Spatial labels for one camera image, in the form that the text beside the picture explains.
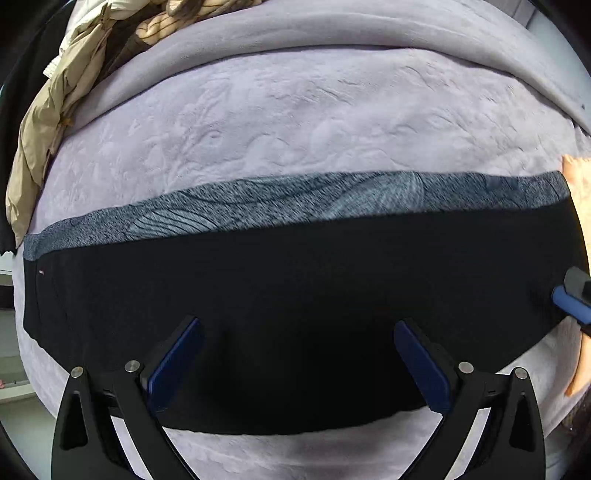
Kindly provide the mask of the black pants grey waistband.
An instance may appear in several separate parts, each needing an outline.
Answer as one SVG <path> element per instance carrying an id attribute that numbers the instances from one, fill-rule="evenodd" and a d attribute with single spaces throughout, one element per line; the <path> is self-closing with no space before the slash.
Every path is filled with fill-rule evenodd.
<path id="1" fill-rule="evenodd" d="M 424 404 L 394 347 L 414 321 L 496 372 L 562 321 L 587 255 L 559 172 L 363 172 L 211 183 L 57 222 L 24 243 L 27 333 L 62 367 L 202 346 L 168 428 L 297 434 Z"/>

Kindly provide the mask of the lavender embossed bed blanket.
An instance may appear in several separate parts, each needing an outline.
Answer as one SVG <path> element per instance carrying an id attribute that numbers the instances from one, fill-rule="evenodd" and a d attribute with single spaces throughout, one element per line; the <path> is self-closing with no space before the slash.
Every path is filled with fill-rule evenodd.
<path id="1" fill-rule="evenodd" d="M 383 14 L 396 35 L 211 54 L 249 21 L 318 32 Z M 590 153 L 590 129 L 506 68 L 519 48 L 574 93 L 537 38 L 483 1 L 270 1 L 190 27 L 134 59 L 77 110 L 32 217 L 67 218 L 201 183 L 312 171 L 556 170 Z"/>

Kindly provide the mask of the beige jacket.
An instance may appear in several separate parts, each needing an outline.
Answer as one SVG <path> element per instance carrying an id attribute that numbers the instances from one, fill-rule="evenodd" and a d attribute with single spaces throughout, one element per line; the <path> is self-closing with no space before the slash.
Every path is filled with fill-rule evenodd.
<path id="1" fill-rule="evenodd" d="M 105 4 L 63 53 L 21 121 L 5 194 L 6 219 L 16 246 L 29 229 L 49 159 L 65 131 L 66 116 L 89 93 L 100 73 L 114 23 L 111 5 Z"/>

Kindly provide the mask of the black garment on bed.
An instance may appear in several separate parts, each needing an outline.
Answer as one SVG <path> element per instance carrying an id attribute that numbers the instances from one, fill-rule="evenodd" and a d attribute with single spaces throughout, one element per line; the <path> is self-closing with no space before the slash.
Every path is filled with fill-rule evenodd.
<path id="1" fill-rule="evenodd" d="M 74 3 L 1 3 L 1 194 L 5 195 L 20 123 L 46 81 L 43 70 L 57 56 Z"/>

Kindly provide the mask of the striped cream garment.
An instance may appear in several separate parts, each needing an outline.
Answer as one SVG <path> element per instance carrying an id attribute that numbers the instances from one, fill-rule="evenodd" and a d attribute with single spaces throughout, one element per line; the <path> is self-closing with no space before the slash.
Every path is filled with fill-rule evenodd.
<path id="1" fill-rule="evenodd" d="M 161 13 L 136 28 L 135 35 L 143 43 L 153 46 L 194 23 L 260 4 L 263 4 L 262 0 L 167 1 Z"/>

